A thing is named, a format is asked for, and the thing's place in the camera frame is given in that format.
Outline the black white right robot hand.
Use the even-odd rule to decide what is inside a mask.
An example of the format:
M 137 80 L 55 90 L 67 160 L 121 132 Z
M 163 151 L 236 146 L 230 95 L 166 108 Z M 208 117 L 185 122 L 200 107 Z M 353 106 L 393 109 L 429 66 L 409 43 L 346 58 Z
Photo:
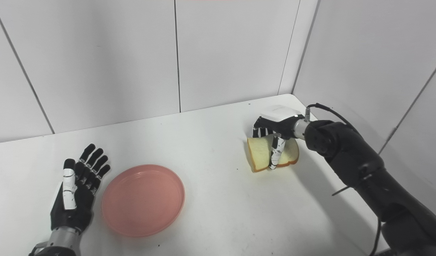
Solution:
M 301 112 L 292 108 L 275 105 L 265 109 L 253 125 L 253 138 L 274 135 L 270 150 L 268 168 L 276 169 L 279 165 L 286 142 L 291 138 L 304 140 L 305 129 L 297 129 L 298 121 L 304 119 Z

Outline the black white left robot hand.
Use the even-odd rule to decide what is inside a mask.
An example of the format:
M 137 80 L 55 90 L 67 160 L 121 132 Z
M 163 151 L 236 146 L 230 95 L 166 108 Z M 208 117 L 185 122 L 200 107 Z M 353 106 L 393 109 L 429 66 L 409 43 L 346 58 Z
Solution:
M 66 159 L 63 180 L 50 212 L 51 230 L 62 227 L 82 233 L 91 224 L 95 195 L 110 171 L 102 148 L 89 144 L 78 160 Z

